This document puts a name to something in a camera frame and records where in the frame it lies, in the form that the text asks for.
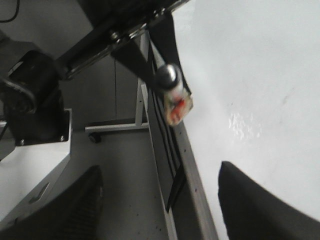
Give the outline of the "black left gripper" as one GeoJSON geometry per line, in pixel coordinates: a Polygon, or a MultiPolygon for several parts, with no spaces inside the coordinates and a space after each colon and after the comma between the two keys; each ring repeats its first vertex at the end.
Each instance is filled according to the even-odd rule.
{"type": "Polygon", "coordinates": [[[56,61],[64,80],[70,80],[100,59],[111,56],[151,89],[160,89],[151,66],[131,41],[149,29],[150,38],[166,64],[181,71],[182,83],[191,90],[181,65],[172,12],[185,0],[79,0],[77,4],[92,29],[56,61]]]}

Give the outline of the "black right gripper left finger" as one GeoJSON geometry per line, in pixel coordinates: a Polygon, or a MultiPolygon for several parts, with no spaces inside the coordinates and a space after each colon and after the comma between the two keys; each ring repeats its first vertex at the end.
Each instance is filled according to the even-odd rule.
{"type": "Polygon", "coordinates": [[[103,176],[87,169],[45,207],[0,232],[2,240],[96,240],[103,208],[103,176]]]}

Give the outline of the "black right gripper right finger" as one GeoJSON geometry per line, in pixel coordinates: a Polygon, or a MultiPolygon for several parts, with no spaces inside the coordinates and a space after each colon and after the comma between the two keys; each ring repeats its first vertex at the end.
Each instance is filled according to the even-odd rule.
{"type": "Polygon", "coordinates": [[[228,161],[218,174],[218,200],[231,240],[318,240],[319,221],[280,200],[228,161]]]}

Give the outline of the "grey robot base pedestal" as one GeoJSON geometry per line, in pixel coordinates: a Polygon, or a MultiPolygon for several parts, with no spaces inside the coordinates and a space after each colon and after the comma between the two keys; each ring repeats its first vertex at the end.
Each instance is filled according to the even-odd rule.
{"type": "Polygon", "coordinates": [[[67,134],[52,143],[17,146],[0,162],[0,227],[5,229],[46,204],[71,158],[72,110],[67,134]]]}

